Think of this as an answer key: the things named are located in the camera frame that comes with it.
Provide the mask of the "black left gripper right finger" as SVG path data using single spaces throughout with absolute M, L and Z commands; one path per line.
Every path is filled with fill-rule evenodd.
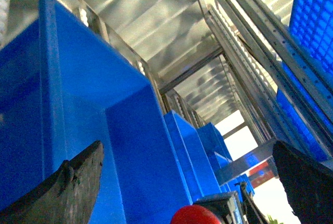
M 332 223 L 332 170 L 280 140 L 273 145 L 272 155 L 300 222 Z

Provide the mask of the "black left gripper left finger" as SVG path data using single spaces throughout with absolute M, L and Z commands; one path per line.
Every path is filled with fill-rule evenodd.
M 1 211 L 1 223 L 89 223 L 97 196 L 104 146 L 97 140 Z

